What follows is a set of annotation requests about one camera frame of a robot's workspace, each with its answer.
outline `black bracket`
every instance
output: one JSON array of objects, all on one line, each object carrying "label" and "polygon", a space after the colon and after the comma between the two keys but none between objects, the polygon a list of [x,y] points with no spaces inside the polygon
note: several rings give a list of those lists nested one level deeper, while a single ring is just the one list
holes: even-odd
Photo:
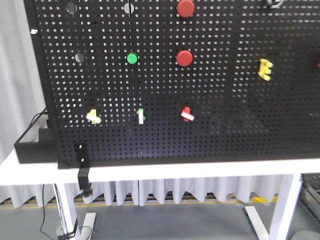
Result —
[{"label": "black bracket", "polygon": [[58,240],[69,240],[71,238],[74,238],[77,232],[77,228],[78,228],[78,219],[75,220],[73,231],[67,234],[58,236]]},{"label": "black bracket", "polygon": [[91,183],[89,183],[89,170],[90,161],[88,158],[87,145],[85,143],[77,143],[75,145],[76,158],[79,163],[80,169],[78,172],[78,183],[80,190],[83,190],[82,195],[89,197],[93,194]]},{"label": "black bracket", "polygon": [[80,190],[83,190],[82,195],[84,197],[89,197],[93,194],[93,190],[91,189],[91,183],[89,183],[89,168],[80,168],[78,172],[78,183]]}]

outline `black cable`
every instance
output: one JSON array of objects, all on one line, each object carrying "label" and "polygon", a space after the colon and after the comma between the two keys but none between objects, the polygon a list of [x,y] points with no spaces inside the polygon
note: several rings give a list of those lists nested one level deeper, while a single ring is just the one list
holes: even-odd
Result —
[{"label": "black cable", "polygon": [[45,210],[45,198],[44,198],[44,192],[45,192],[45,185],[43,184],[42,186],[42,210],[43,210],[43,220],[42,220],[42,224],[41,224],[41,227],[40,227],[40,232],[43,234],[43,235],[46,235],[48,237],[48,239],[50,240],[55,240],[54,238],[50,237],[46,232],[42,231],[42,227],[44,226],[45,224],[45,220],[46,220],[46,210]]},{"label": "black cable", "polygon": [[90,229],[89,236],[86,238],[86,240],[88,240],[88,239],[90,238],[91,234],[92,234],[92,228],[91,228],[91,227],[89,227],[89,226],[82,226],[82,227],[79,227],[79,229],[83,229],[83,228],[88,228],[88,229]]},{"label": "black cable", "polygon": [[33,118],[32,118],[32,120],[31,120],[31,122],[29,123],[29,126],[28,126],[28,127],[30,127],[30,126],[34,123],[34,121],[35,121],[35,119],[36,119],[37,116],[47,115],[47,114],[48,114],[47,111],[45,111],[45,112],[38,112],[36,115],[33,116]]}]

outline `pegboard hole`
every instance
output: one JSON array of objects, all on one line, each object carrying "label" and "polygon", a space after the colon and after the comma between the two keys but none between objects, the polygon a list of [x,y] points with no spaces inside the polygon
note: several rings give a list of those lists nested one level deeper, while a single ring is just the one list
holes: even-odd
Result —
[{"label": "pegboard hole", "polygon": [[78,63],[83,63],[84,60],[85,60],[85,56],[82,54],[82,53],[77,53],[75,56],[74,56],[74,59],[78,62]]},{"label": "pegboard hole", "polygon": [[132,3],[127,2],[124,5],[124,11],[126,14],[132,14],[135,10],[135,6]]},{"label": "pegboard hole", "polygon": [[73,2],[69,2],[66,5],[66,10],[70,14],[75,14],[78,11],[78,6],[76,4],[74,4]]}]

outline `floor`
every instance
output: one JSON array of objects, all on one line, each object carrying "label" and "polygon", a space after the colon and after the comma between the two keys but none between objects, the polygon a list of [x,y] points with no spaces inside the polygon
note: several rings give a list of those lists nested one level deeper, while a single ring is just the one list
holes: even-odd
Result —
[{"label": "floor", "polygon": [[[253,203],[269,229],[274,203]],[[243,204],[180,204],[77,207],[79,225],[86,212],[96,212],[92,240],[257,240]],[[54,239],[58,210],[46,208],[44,231]],[[41,208],[0,207],[0,240],[47,240],[39,232]],[[288,240],[300,230],[320,232],[320,224],[298,203]]]}]

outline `pegboard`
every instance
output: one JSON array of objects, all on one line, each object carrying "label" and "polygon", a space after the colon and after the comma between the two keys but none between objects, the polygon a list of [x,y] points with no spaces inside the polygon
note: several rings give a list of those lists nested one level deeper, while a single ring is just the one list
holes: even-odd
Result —
[{"label": "pegboard", "polygon": [[320,0],[178,2],[24,0],[59,168],[320,158]]}]

